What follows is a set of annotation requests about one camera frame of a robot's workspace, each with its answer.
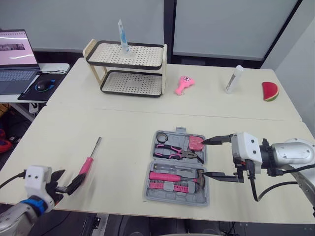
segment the watermelon slice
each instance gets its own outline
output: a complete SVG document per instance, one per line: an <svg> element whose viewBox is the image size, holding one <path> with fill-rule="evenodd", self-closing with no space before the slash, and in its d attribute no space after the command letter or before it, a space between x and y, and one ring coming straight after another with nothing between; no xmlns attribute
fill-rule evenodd
<svg viewBox="0 0 315 236"><path fill-rule="evenodd" d="M262 91L266 102L275 100L279 94L278 86L272 82L262 82Z"/></svg>

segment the mouse pad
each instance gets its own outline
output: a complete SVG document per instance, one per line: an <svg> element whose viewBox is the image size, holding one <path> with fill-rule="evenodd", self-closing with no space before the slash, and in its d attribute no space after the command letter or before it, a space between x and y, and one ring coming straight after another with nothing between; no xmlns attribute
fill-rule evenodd
<svg viewBox="0 0 315 236"><path fill-rule="evenodd" d="M18 100L48 101L64 77L65 74L41 74L34 83L32 83L32 85L18 97ZM35 89L35 85L41 80L55 80L55 86L50 90L39 92Z"/></svg>

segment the white table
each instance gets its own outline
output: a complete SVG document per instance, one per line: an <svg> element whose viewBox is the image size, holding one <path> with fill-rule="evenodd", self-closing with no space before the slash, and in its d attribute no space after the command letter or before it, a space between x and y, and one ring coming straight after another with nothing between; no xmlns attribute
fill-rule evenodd
<svg viewBox="0 0 315 236"><path fill-rule="evenodd" d="M66 169L60 184L69 184L95 145L99 146L85 183L65 198L57 209L112 214L189 218L200 220L261 223L314 223L312 205L297 185L276 188L257 203L249 181L210 182L210 205L195 207L148 201L143 197L153 135L157 130L186 127L187 132L209 138L247 131L272 143L290 138L314 139L300 121L157 114L46 106L31 124L0 172L0 182L20 173L29 165ZM230 144L208 146L208 171L235 172ZM258 193L291 175L256 176ZM24 180L19 179L0 191L0 202L17 203L26 197Z"/></svg>
<svg viewBox="0 0 315 236"><path fill-rule="evenodd" d="M213 117L253 118L301 121L294 105L272 70L247 69L232 94L223 91L234 68L168 64L165 94L160 98L122 96L100 91L96 78L84 58L77 60L49 106L90 107L96 109L183 114ZM196 84L177 96L179 77L189 75ZM280 88L275 101L263 101L264 81Z"/></svg>
<svg viewBox="0 0 315 236"><path fill-rule="evenodd" d="M70 65L67 63L41 63L39 64L40 70L45 71L56 71L56 70L63 70L68 71L70 69ZM37 75L31 82L30 85L39 77ZM30 121L34 120L34 116L28 112L23 106L19 103L43 103L46 101L31 101L31 100L18 100L20 94L8 94L8 95L0 95L0 103L9 103L14 109L20 112L25 118L29 119Z"/></svg>

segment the perforated shelf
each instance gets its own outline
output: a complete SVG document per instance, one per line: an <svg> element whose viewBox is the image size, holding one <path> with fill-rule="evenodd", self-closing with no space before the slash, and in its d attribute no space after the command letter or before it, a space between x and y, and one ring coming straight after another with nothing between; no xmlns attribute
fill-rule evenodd
<svg viewBox="0 0 315 236"><path fill-rule="evenodd" d="M93 47L86 60L91 65L120 68L159 70L162 66L162 45L128 43L133 57L122 54L120 42L99 41Z"/></svg>
<svg viewBox="0 0 315 236"><path fill-rule="evenodd" d="M110 70L100 90L104 93L159 97L162 94L162 75Z"/></svg>

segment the laptop keyboard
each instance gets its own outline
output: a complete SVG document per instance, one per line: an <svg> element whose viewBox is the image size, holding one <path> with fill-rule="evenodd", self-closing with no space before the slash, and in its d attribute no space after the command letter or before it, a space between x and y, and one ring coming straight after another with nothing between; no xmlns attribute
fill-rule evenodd
<svg viewBox="0 0 315 236"><path fill-rule="evenodd" d="M0 82L27 81L34 78L37 70L0 70Z"/></svg>

